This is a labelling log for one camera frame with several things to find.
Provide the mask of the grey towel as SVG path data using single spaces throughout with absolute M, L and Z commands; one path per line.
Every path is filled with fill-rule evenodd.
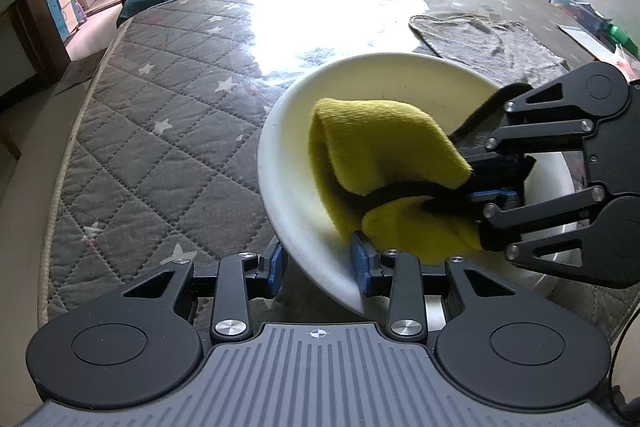
M 409 26 L 436 55 L 500 86 L 521 82 L 537 88 L 568 72 L 562 57 L 514 20 L 452 12 L 413 15 Z

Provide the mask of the blue toy cabinet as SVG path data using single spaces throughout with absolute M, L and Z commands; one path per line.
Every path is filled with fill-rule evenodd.
M 79 0 L 46 0 L 61 40 L 66 43 L 87 20 Z

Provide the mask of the white paper sheet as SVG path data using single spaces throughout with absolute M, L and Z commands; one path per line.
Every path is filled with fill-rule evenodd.
M 600 61 L 603 61 L 605 56 L 613 54 L 607 46 L 595 36 L 591 35 L 589 31 L 586 31 L 585 28 L 582 28 L 582 26 L 559 25 L 558 28 L 563 34 L 574 40 L 578 46 L 581 46 Z

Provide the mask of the grey quilted table cover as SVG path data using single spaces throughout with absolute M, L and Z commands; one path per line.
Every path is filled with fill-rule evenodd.
M 256 154 L 274 103 L 334 58 L 424 52 L 409 20 L 427 12 L 517 20 L 568 65 L 589 58 L 542 0 L 172 0 L 123 23 L 56 180 L 39 322 L 170 258 L 261 251 Z

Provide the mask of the white ceramic bowl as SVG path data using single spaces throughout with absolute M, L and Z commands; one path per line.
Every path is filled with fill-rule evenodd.
M 296 80 L 262 128 L 257 167 L 274 233 L 307 277 L 344 308 L 369 320 L 384 319 L 386 299 L 361 296 L 349 245 L 337 233 L 314 183 L 307 152 L 314 104 L 322 98 L 404 102 L 453 132 L 498 88 L 464 66 L 413 53 L 342 58 Z

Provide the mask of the clear plastic storage box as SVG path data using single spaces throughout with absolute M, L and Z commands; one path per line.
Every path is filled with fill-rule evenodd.
M 557 8 L 563 10 L 579 25 L 587 29 L 593 35 L 605 32 L 611 20 L 593 9 L 590 3 L 576 0 L 550 0 Z

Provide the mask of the yellow and black cleaning cloth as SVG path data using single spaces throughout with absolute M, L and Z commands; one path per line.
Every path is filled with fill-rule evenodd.
M 338 234 L 361 232 L 379 251 L 408 251 L 427 265 L 478 251 L 483 208 L 518 205 L 535 164 L 484 143 L 504 104 L 532 89 L 508 84 L 451 134 L 407 103 L 322 98 L 311 111 L 308 155 Z

